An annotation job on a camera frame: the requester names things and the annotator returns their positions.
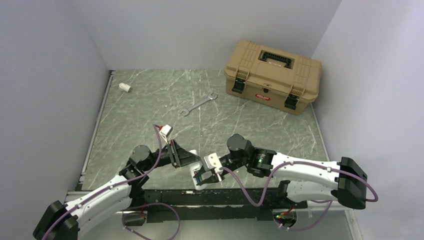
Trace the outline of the white remote control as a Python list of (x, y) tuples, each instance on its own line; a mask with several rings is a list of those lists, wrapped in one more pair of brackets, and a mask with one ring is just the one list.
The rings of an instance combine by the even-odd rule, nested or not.
[(202, 185), (198, 185), (198, 183), (202, 182), (204, 179), (207, 179), (210, 175), (208, 173), (202, 173), (200, 176), (195, 177), (195, 175), (201, 170), (201, 168), (203, 167), (203, 158), (200, 157), (200, 160), (197, 162), (193, 162), (191, 164), (189, 164), (189, 170), (190, 170), (190, 175), (192, 177), (192, 181), (194, 184), (194, 188), (197, 191), (201, 191), (204, 190), (207, 187), (207, 183), (202, 184)]

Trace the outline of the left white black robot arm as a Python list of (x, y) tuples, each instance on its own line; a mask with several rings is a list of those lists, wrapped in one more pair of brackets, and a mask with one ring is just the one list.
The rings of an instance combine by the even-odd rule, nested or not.
[(67, 203), (51, 203), (32, 235), (36, 240), (76, 240), (115, 212), (145, 204), (143, 185), (155, 168), (180, 168), (200, 159), (196, 151), (185, 150), (175, 140), (155, 152), (146, 145), (136, 146), (125, 167), (107, 183)]

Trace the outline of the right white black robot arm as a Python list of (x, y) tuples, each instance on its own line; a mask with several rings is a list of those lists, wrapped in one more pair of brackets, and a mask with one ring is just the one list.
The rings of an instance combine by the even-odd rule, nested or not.
[[(259, 207), (265, 201), (272, 178), (280, 177), (283, 180), (279, 183), (275, 200), (282, 208), (304, 201), (337, 201), (344, 207), (363, 210), (367, 202), (378, 201), (376, 191), (368, 183), (367, 174), (352, 158), (315, 161), (292, 157), (255, 147), (240, 134), (232, 135), (226, 145), (228, 154), (209, 154), (200, 161), (198, 167), (191, 168), (196, 187), (219, 183), (225, 179), (226, 174), (230, 174), (249, 203)], [(247, 172), (255, 177), (267, 178), (258, 201), (249, 195), (235, 174), (241, 167), (246, 167)]]

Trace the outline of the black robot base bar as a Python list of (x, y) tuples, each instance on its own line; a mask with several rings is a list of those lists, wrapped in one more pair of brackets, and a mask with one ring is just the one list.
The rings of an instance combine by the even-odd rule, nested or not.
[(254, 219), (271, 221), (278, 211), (307, 209), (306, 201), (292, 203), (284, 200), (276, 187), (268, 188), (263, 203), (253, 206), (237, 188), (217, 189), (145, 189), (132, 198), (128, 210), (146, 212), (148, 223), (162, 223), (176, 219), (233, 220)]

